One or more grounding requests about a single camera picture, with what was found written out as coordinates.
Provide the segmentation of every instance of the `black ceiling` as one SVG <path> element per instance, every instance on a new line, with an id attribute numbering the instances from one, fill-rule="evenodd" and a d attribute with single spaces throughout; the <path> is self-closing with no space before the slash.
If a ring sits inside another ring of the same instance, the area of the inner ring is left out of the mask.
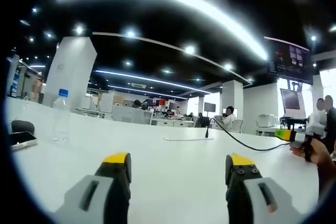
<path id="1" fill-rule="evenodd" d="M 336 22 L 336 0 L 207 1 L 234 17 L 266 50 L 263 36 L 302 45 L 313 54 L 336 49 L 336 34 L 329 32 Z M 125 29 L 132 27 L 140 37 L 173 46 L 183 48 L 193 43 L 199 55 L 221 65 L 231 63 L 239 75 L 253 77 L 254 86 L 274 82 L 274 78 L 266 76 L 265 62 L 231 33 L 172 0 L 14 0 L 14 3 L 10 2 L 13 14 L 8 19 L 13 22 L 14 29 L 7 33 L 10 39 L 7 46 L 10 50 L 15 47 L 17 54 L 30 65 L 46 64 L 45 75 L 57 42 L 64 36 L 74 36 L 74 27 L 82 24 L 85 36 L 91 37 L 98 53 L 94 70 L 128 73 L 195 88 L 232 79 L 242 81 L 217 66 L 175 49 L 129 38 L 92 35 L 94 31 L 124 33 Z M 34 6 L 39 9 L 37 13 L 31 12 Z M 21 24 L 20 19 L 30 26 Z M 47 38 L 45 32 L 51 32 L 52 38 Z M 318 36 L 315 43 L 310 40 L 312 34 Z M 30 36 L 34 37 L 34 43 L 29 42 Z M 126 60 L 132 65 L 126 66 Z M 170 69 L 172 73 L 164 73 L 163 69 Z M 135 82 L 154 87 L 153 90 L 160 93 L 173 90 L 174 95 L 178 95 L 186 91 L 98 73 L 93 73 L 91 80 L 97 84 L 93 86 L 103 89 L 107 84 L 127 87 L 127 83 Z"/>

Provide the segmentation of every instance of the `white pillar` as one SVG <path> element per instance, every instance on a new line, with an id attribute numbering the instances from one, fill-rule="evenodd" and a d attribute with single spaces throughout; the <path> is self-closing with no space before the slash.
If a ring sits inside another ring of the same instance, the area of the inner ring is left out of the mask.
<path id="1" fill-rule="evenodd" d="M 222 111 L 228 106 L 232 106 L 233 108 L 238 109 L 238 118 L 243 119 L 243 84 L 233 80 L 223 83 L 222 86 L 222 103 L 220 104 Z"/>
<path id="2" fill-rule="evenodd" d="M 79 107 L 86 94 L 96 56 L 89 37 L 63 38 L 50 67 L 43 104 L 52 106 L 59 89 L 66 89 L 71 110 Z"/>
<path id="3" fill-rule="evenodd" d="M 203 107 L 204 107 L 204 97 L 199 97 L 198 112 L 197 112 L 197 115 L 194 115 L 194 116 L 198 116 L 198 113 L 203 113 Z"/>
<path id="4" fill-rule="evenodd" d="M 323 98 L 323 85 L 322 85 L 322 80 L 321 80 L 321 76 L 317 75 L 317 76 L 313 76 L 313 85 L 311 86 L 311 93 L 313 96 L 313 112 L 317 112 L 317 107 L 316 107 L 316 103 L 317 100 L 319 98 Z"/>

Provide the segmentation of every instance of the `plastic water bottle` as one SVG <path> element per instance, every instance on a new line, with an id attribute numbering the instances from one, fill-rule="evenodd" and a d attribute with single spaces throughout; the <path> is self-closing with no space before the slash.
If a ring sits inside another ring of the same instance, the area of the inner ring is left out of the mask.
<path id="1" fill-rule="evenodd" d="M 52 106 L 54 108 L 54 140 L 64 143 L 69 139 L 70 107 L 67 102 L 68 90 L 60 89 L 58 99 Z"/>

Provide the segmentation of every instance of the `window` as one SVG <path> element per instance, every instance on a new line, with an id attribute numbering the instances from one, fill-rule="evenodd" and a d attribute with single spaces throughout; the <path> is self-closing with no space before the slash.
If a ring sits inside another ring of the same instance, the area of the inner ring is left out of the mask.
<path id="1" fill-rule="evenodd" d="M 190 113 L 193 113 L 194 116 L 198 115 L 198 102 L 200 98 L 199 97 L 193 97 L 188 100 L 188 106 L 187 106 L 187 115 L 190 115 Z"/>
<path id="2" fill-rule="evenodd" d="M 280 89 L 288 89 L 288 82 L 286 79 L 279 78 L 277 82 L 277 87 L 278 87 L 278 115 L 279 117 L 282 117 L 285 113 L 282 105 L 282 98 L 281 98 L 281 92 Z M 313 112 L 313 95 L 311 92 L 311 85 L 302 84 L 302 97 L 303 97 L 303 102 L 304 102 L 304 107 L 305 107 L 305 113 L 306 117 L 308 117 L 312 112 Z"/>
<path id="3" fill-rule="evenodd" d="M 336 68 L 324 70 L 320 72 L 322 86 L 323 86 L 323 95 L 331 95 L 334 99 L 334 105 L 336 100 Z"/>
<path id="4" fill-rule="evenodd" d="M 214 103 L 216 105 L 216 112 L 206 112 L 203 111 L 203 116 L 209 116 L 209 118 L 213 118 L 216 115 L 219 115 L 219 102 L 221 100 L 220 93 L 213 93 L 213 94 L 207 94 L 204 96 L 204 102 L 208 103 Z"/>

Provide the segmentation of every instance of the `human hand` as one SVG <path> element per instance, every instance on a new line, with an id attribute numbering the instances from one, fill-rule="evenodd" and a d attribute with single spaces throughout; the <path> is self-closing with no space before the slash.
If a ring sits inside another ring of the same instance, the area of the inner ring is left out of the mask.
<path id="1" fill-rule="evenodd" d="M 312 151 L 311 151 L 310 160 L 312 161 L 312 163 L 321 165 L 325 162 L 331 161 L 330 154 L 326 146 L 322 142 L 313 138 L 313 140 L 311 141 L 311 146 L 312 146 Z M 305 151 L 303 149 L 291 147 L 290 150 L 296 156 L 303 157 L 303 158 L 305 156 L 304 155 Z"/>

